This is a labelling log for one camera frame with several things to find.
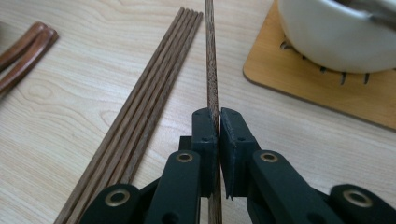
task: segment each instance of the wood grain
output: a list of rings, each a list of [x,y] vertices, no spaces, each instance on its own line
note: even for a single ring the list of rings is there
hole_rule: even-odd
[[[179,54],[183,49],[184,54],[187,53],[189,48],[183,47],[191,45],[194,35],[191,31],[199,27],[199,22],[195,22],[197,16],[197,12],[184,8],[177,13],[55,223],[78,223],[82,213],[101,190],[120,183],[122,176],[133,179],[178,72],[173,73],[170,81],[169,74],[171,70],[180,69],[184,58]],[[192,36],[185,44],[189,33]],[[131,159],[134,159],[133,166],[125,174]]]
[[[215,2],[219,105],[240,112],[261,147],[283,154],[312,187],[357,184],[396,206],[394,132],[244,78],[272,3]],[[205,11],[201,0],[0,1],[2,52],[33,21],[61,37],[45,63],[0,96],[1,223],[55,220],[180,6]],[[160,177],[179,137],[191,135],[191,113],[207,104],[205,66],[201,25],[136,172],[137,187]],[[206,224],[206,199],[201,205]],[[243,199],[224,199],[222,213],[223,223],[250,223]]]
[[[40,61],[58,39],[52,28],[35,23],[10,49],[0,56],[0,72],[21,57],[10,71],[0,79],[0,94],[15,86]]]
[[[218,97],[218,75],[216,66],[216,41],[215,41],[215,19],[213,0],[205,1],[205,24],[206,24],[206,88],[207,107],[212,116],[213,125],[219,136],[219,97]],[[209,223],[222,223],[221,213],[221,177],[219,168],[219,157],[217,159],[215,175],[215,187],[213,194],[209,197]]]

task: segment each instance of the brown chopstick rest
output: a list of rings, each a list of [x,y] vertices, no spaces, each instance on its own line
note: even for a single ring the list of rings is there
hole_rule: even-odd
[[[20,59],[16,65],[0,79],[0,94],[15,86],[39,62],[58,38],[58,34],[43,22],[36,22],[30,29],[0,55],[0,73]]]

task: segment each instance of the brown chopstick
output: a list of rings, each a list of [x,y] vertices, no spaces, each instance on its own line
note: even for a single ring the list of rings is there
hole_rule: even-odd
[[[196,21],[192,19],[196,14],[184,8],[177,13],[55,223],[78,223],[99,191],[124,181],[123,176],[129,171],[127,165],[137,157],[136,152],[139,157],[143,155],[144,150],[138,148],[147,143],[161,115],[159,108],[163,107],[172,87],[164,79],[175,80],[188,50],[186,46],[192,41],[192,37],[185,38],[184,34],[198,28],[197,22],[191,22]]]
[[[40,34],[47,25],[41,21],[35,22],[29,30],[27,30],[20,39],[17,40],[9,49],[0,55],[0,73],[8,66],[14,63],[35,41],[38,34]]]
[[[21,81],[39,62],[58,38],[55,30],[42,22],[32,27],[5,53],[0,56],[0,72],[21,59],[0,79],[0,94]]]
[[[207,107],[209,108],[213,125],[219,136],[219,99],[213,0],[205,1],[205,12]],[[209,197],[209,224],[222,223],[220,180],[219,157],[217,157],[216,175],[214,180],[215,187],[213,194]]]
[[[23,79],[35,67],[57,38],[58,35],[55,30],[48,27],[42,30],[18,63],[0,80],[0,93],[15,86]]]

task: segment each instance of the metal grommet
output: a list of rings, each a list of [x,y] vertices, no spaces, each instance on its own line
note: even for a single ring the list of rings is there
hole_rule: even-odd
[[[359,207],[371,207],[373,201],[365,194],[355,189],[347,189],[343,192],[344,198]]]
[[[193,156],[190,153],[181,153],[176,156],[176,159],[181,162],[192,161]]]
[[[131,194],[126,189],[115,189],[107,194],[105,202],[110,207],[117,207],[126,203]]]
[[[263,161],[268,161],[268,162],[276,162],[277,161],[277,156],[270,152],[262,153],[260,155],[260,158],[262,158]]]

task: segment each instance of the wooden coaster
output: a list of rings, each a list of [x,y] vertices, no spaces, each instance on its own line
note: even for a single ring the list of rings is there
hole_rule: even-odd
[[[284,41],[275,0],[245,62],[244,74],[248,80],[396,129],[396,71],[370,76],[323,71],[324,68],[294,49],[282,49]]]

